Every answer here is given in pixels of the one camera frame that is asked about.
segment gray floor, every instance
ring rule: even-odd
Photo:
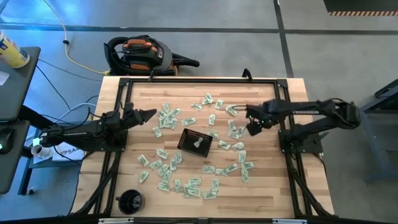
[[[118,27],[207,27],[277,28],[271,0],[112,0],[49,1],[66,24]],[[322,0],[280,0],[286,29],[396,30],[398,17],[329,17]],[[13,9],[20,3],[26,14]],[[105,17],[104,9],[111,16]],[[164,11],[162,16],[147,13]],[[57,24],[56,17],[41,0],[10,1],[0,19],[15,23]],[[3,30],[21,46],[39,46],[40,58],[68,71],[101,79],[69,62],[63,52],[63,32]],[[107,70],[103,43],[117,36],[137,32],[68,32],[70,55],[97,70]],[[180,75],[238,77],[249,68],[256,77],[286,77],[278,34],[146,33],[165,42],[174,52],[201,62],[199,68],[184,68]],[[310,100],[340,97],[364,105],[375,91],[397,78],[398,36],[385,35],[288,35],[294,76],[304,78]],[[73,77],[39,62],[70,105],[97,95],[101,83]],[[36,72],[25,105],[39,113],[60,116],[63,101]],[[78,121],[86,111],[68,115]],[[323,140],[328,183],[337,215],[345,218],[396,222],[398,220],[398,180],[379,180],[366,185],[363,176],[375,172],[375,163],[363,130],[335,129]],[[17,196],[22,175],[20,162],[11,191],[0,196],[0,220],[65,215],[75,193],[78,167],[35,170],[31,187],[37,194]]]

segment wooden table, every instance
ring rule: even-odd
[[[112,111],[116,99],[120,77],[105,77],[96,114]],[[288,78],[291,101],[308,101],[304,81],[301,78]],[[222,110],[214,109],[212,105],[205,105],[202,111],[193,109],[190,105],[201,102],[205,94],[210,93],[213,99],[224,100]],[[143,167],[137,160],[141,154],[149,162],[159,159],[155,154],[156,149],[165,149],[170,155],[163,161],[170,163],[170,158],[177,152],[177,144],[184,128],[180,123],[182,119],[195,117],[197,122],[188,128],[207,133],[209,128],[220,132],[220,139],[234,144],[237,140],[228,137],[228,119],[234,119],[236,126],[245,125],[248,121],[244,112],[240,111],[237,117],[232,117],[224,109],[230,104],[259,104],[275,98],[274,87],[270,84],[229,84],[229,83],[135,83],[132,88],[131,101],[134,107],[142,110],[152,108],[162,109],[162,104],[170,103],[170,109],[181,108],[183,111],[176,116],[177,127],[174,130],[161,129],[163,137],[156,139],[152,128],[159,125],[159,116],[155,115],[143,126],[136,126],[129,130],[126,151],[122,153],[119,166],[118,180],[115,197],[120,196],[125,190],[136,189],[146,198],[145,208],[135,217],[228,217],[228,218],[292,218],[294,217],[292,199],[290,196],[289,181],[285,158],[279,149],[277,130],[279,126],[263,130],[257,136],[248,134],[241,138],[247,151],[246,161],[254,161],[255,168],[249,170],[249,183],[241,181],[240,169],[229,173],[228,177],[219,177],[214,174],[203,174],[203,165],[227,167],[237,162],[238,152],[225,151],[218,147],[218,140],[214,140],[207,158],[199,157],[187,152],[182,152],[183,161],[173,172],[170,181],[170,192],[157,189],[160,178],[156,170]],[[209,127],[209,114],[216,115],[215,126]],[[308,123],[311,116],[295,116],[296,123]],[[73,210],[83,206],[94,189],[97,187],[103,163],[103,152],[93,153],[83,161],[79,175],[79,183]],[[321,162],[314,155],[303,154],[307,184],[318,201],[324,208],[333,213],[325,171]],[[140,184],[139,174],[148,170],[148,179]],[[203,200],[192,197],[183,198],[183,194],[174,191],[173,180],[181,179],[183,184],[189,178],[201,177],[202,192],[209,191],[211,180],[220,178],[220,190],[217,199]],[[304,211],[302,193],[298,190],[300,208]],[[105,189],[101,211],[106,205],[108,188]],[[124,216],[114,200],[112,216]]]

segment yellow cable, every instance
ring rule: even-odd
[[[50,8],[50,9],[54,12],[54,14],[58,17],[58,20],[60,21],[60,23],[61,23],[61,25],[62,25],[63,32],[65,33],[65,40],[68,40],[68,38],[67,38],[67,29],[65,28],[65,25],[63,24],[61,18],[58,16],[58,14],[55,12],[55,10],[50,6],[50,4],[49,4],[46,0],[43,0],[43,1],[49,6],[49,8]],[[105,72],[99,72],[99,71],[97,71],[97,70],[94,70],[94,69],[92,69],[92,68],[89,68],[89,67],[87,67],[87,66],[84,66],[84,65],[82,65],[82,64],[79,64],[79,63],[75,62],[75,61],[74,61],[72,58],[70,58],[69,55],[68,55],[68,47],[67,47],[68,44],[66,44],[66,43],[64,43],[64,44],[65,44],[65,55],[67,56],[67,58],[68,58],[71,62],[73,62],[73,63],[79,65],[80,67],[85,68],[85,69],[87,69],[87,70],[89,70],[89,71],[92,71],[92,72],[95,72],[95,73],[98,73],[98,74],[109,75],[109,73],[110,73],[109,70],[108,70],[108,71],[105,71]]]

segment spray can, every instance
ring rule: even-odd
[[[12,68],[22,68],[29,62],[30,57],[4,32],[0,31],[0,60]]]

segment black mesh basket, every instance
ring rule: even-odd
[[[199,147],[195,147],[193,143],[197,142],[199,138],[203,138]],[[182,132],[180,142],[178,143],[177,148],[194,153],[198,156],[207,157],[210,151],[211,142],[213,141],[213,137],[202,134],[197,131],[192,131],[187,128]]]

